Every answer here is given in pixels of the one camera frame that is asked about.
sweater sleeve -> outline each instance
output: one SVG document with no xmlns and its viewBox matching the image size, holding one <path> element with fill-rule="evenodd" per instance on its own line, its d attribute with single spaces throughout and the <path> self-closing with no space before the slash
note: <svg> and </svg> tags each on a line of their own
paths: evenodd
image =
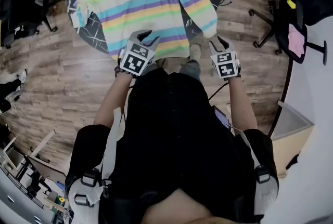
<svg viewBox="0 0 333 224">
<path fill-rule="evenodd" d="M 94 1 L 93 0 L 77 0 L 74 2 L 76 11 L 71 14 L 73 26 L 75 28 L 84 27 L 89 16 L 94 12 Z"/>
<path fill-rule="evenodd" d="M 180 0 L 187 14 L 202 30 L 205 38 L 216 34 L 217 14 L 210 0 Z"/>
</svg>

pink cloth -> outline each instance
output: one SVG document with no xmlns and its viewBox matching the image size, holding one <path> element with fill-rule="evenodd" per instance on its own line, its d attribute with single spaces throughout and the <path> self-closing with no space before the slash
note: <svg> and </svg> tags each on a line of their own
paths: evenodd
<svg viewBox="0 0 333 224">
<path fill-rule="evenodd" d="M 297 29 L 289 24 L 289 44 L 288 48 L 296 54 L 297 57 L 301 57 L 304 54 L 304 35 L 297 31 Z"/>
</svg>

foot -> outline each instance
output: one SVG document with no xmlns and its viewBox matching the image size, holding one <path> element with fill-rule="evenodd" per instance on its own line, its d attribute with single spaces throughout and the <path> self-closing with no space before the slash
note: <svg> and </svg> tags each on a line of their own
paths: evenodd
<svg viewBox="0 0 333 224">
<path fill-rule="evenodd" d="M 24 70 L 21 75 L 18 75 L 17 78 L 21 81 L 23 84 L 25 82 L 25 79 L 27 79 L 27 70 Z"/>
<path fill-rule="evenodd" d="M 199 61 L 201 58 L 201 50 L 199 45 L 191 45 L 189 48 L 189 60 Z"/>
</svg>

bare skin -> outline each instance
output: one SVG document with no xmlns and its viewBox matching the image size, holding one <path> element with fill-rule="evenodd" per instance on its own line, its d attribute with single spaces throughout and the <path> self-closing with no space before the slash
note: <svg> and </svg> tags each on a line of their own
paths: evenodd
<svg viewBox="0 0 333 224">
<path fill-rule="evenodd" d="M 131 75 L 118 74 L 98 109 L 94 124 L 103 124 L 111 128 L 113 110 L 120 107 L 123 111 L 131 81 Z M 230 78 L 229 89 L 233 125 L 242 131 L 257 129 L 257 121 L 241 79 Z M 232 224 L 234 222 L 213 217 L 205 206 L 193 200 L 181 189 L 177 189 L 162 202 L 149 207 L 142 220 L 142 224 L 164 223 Z"/>
</svg>

black pants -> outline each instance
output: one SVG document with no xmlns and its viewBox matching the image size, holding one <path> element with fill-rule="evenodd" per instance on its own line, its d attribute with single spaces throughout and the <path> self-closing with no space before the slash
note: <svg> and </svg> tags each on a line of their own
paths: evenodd
<svg viewBox="0 0 333 224">
<path fill-rule="evenodd" d="M 5 98 L 20 85 L 21 81 L 18 79 L 7 84 L 0 84 L 0 114 L 10 109 L 10 103 Z"/>
</svg>

